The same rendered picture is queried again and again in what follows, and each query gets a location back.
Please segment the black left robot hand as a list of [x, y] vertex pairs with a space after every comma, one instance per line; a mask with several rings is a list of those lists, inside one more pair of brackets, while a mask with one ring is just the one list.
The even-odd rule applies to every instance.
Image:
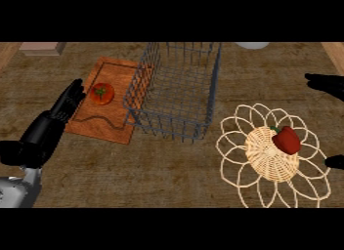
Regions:
[[75, 79], [49, 110], [44, 110], [16, 141], [0, 141], [0, 162], [40, 168], [58, 146], [65, 125], [86, 97], [83, 80]]

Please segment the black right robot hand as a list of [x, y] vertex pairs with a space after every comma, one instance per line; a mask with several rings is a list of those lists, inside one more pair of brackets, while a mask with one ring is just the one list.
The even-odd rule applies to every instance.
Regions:
[[[344, 102], [344, 76], [306, 73], [305, 78], [309, 88], [323, 91]], [[344, 170], [344, 154], [329, 156], [324, 159], [324, 165], [329, 168]]]

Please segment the red bell pepper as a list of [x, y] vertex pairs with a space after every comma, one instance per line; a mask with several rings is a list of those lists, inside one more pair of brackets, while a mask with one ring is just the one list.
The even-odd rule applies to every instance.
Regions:
[[289, 126], [284, 126], [281, 129], [277, 129], [274, 126], [271, 126], [269, 129], [275, 132], [271, 140], [277, 148], [286, 154], [294, 154], [300, 150], [300, 140], [294, 130]]

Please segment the wicker flower-shaped placemat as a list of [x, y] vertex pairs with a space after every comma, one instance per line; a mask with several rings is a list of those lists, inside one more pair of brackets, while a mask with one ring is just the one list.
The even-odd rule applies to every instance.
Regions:
[[[257, 107], [265, 109], [265, 113], [262, 113], [257, 110]], [[241, 117], [238, 115], [238, 111], [243, 108], [246, 108], [249, 110], [249, 119], [246, 119], [244, 117]], [[283, 114], [283, 116], [280, 118], [275, 116], [275, 112], [280, 112]], [[262, 123], [260, 124], [262, 126], [259, 126], [259, 127], [255, 126], [253, 113], [259, 116], [259, 120]], [[294, 152], [293, 154], [287, 154], [284, 151], [281, 151], [278, 149], [271, 138], [278, 135], [280, 130], [275, 126], [268, 126], [269, 125], [268, 117], [271, 117], [274, 125], [280, 125], [280, 123], [284, 120], [289, 120], [290, 129], [294, 131], [296, 130], [305, 131], [305, 136], [299, 140], [299, 142], [300, 142], [300, 146], [306, 146], [314, 150], [312, 154], [308, 157], [303, 157], [302, 155], [299, 155], [299, 151]], [[223, 129], [223, 123], [228, 120], [234, 120], [234, 123], [235, 123], [238, 130], [228, 131]], [[297, 127], [294, 126], [294, 120], [297, 120], [300, 123], [300, 126], [297, 126]], [[238, 121], [244, 121], [250, 125], [250, 127], [252, 127], [250, 133], [246, 133], [243, 131], [243, 128], [240, 126]], [[271, 205], [275, 201], [275, 198], [280, 199], [281, 204], [287, 208], [292, 208], [292, 206], [286, 202], [283, 195], [280, 193], [280, 190], [278, 190], [278, 184], [284, 183], [284, 184], [287, 184], [289, 189], [292, 190], [292, 193], [293, 193], [293, 201], [294, 201], [293, 208], [299, 208], [297, 196], [303, 197], [309, 201], [314, 201], [315, 208], [320, 208], [320, 202], [331, 194], [330, 184], [329, 184], [329, 179], [327, 179], [330, 168], [326, 167], [326, 169], [321, 170], [320, 167], [312, 163], [312, 159], [317, 155], [321, 156], [323, 160], [326, 159], [326, 155], [320, 149], [317, 135], [308, 129], [308, 126], [306, 126], [303, 119], [297, 115], [289, 114], [283, 108], [269, 109], [263, 104], [253, 104], [253, 105], [238, 104], [235, 107], [234, 114], [231, 116], [225, 117], [219, 121], [219, 129], [220, 129], [220, 136], [215, 142], [215, 148], [216, 148], [217, 153], [220, 155], [219, 176], [220, 176], [220, 180], [237, 189], [237, 193], [238, 193], [238, 197], [240, 197], [240, 201], [241, 201], [243, 206], [246, 208], [249, 208], [249, 205], [246, 203], [246, 200], [244, 200], [244, 197], [241, 194], [241, 189], [256, 186], [257, 200], [259, 200], [259, 204], [260, 204], [262, 208], [271, 207]], [[228, 138], [228, 135], [231, 135], [231, 134], [238, 134], [238, 135], [244, 136], [246, 140], [244, 140], [243, 145], [238, 145], [231, 141], [231, 139]], [[314, 145], [305, 144], [305, 141], [306, 141], [309, 136], [312, 136], [315, 139]], [[229, 149], [226, 152], [222, 152], [222, 150], [219, 148], [219, 143], [220, 143], [222, 139], [225, 139], [228, 144], [229, 144]], [[244, 162], [235, 161], [228, 157], [228, 154], [235, 149], [240, 149], [246, 154], [246, 161]], [[229, 162], [231, 164], [235, 164], [240, 166], [238, 171], [237, 171], [238, 176], [237, 176], [235, 182], [231, 182], [231, 180], [225, 177], [225, 174], [223, 174], [223, 163], [225, 162]], [[299, 166], [300, 166], [302, 162], [306, 162], [308, 164], [311, 164], [311, 166], [318, 171], [318, 175], [308, 176], [306, 174], [303, 174], [303, 172], [299, 170]], [[243, 172], [244, 167], [247, 165], [255, 170], [257, 177], [249, 184], [241, 184], [241, 172]], [[309, 185], [309, 187], [312, 189], [314, 196], [303, 194], [294, 188], [292, 179], [296, 176], [300, 176], [300, 178], [303, 178], [303, 180], [306, 181], [306, 184]], [[272, 192], [271, 199], [269, 199], [268, 203], [263, 203], [263, 200], [262, 200], [262, 195], [260, 195], [260, 190], [259, 190], [259, 181], [260, 180], [266, 180], [266, 181], [272, 182], [274, 192]], [[317, 180], [324, 181], [326, 194], [323, 194], [323, 195], [318, 194], [315, 186], [312, 184], [312, 181], [317, 181]]]

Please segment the red tomato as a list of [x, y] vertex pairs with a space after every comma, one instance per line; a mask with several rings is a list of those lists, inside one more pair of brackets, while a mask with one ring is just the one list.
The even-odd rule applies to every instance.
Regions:
[[89, 98], [96, 105], [106, 105], [114, 99], [114, 88], [108, 83], [96, 83], [89, 91]]

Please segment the brown wooden cutting board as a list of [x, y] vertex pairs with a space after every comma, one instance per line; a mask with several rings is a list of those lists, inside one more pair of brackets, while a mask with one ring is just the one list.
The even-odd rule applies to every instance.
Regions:
[[148, 62], [98, 58], [84, 83], [86, 98], [67, 123], [67, 133], [123, 145], [130, 142], [135, 118], [123, 102], [136, 101], [141, 107], [152, 69]]

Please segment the white round object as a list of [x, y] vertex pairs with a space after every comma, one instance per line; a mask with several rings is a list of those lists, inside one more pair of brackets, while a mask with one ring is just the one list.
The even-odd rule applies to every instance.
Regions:
[[268, 42], [235, 42], [235, 44], [249, 50], [259, 50], [268, 46]]

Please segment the pale wooden block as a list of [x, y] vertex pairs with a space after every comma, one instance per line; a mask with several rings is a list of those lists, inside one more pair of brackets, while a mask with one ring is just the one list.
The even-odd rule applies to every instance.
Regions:
[[24, 42], [19, 51], [25, 56], [59, 56], [65, 42]]

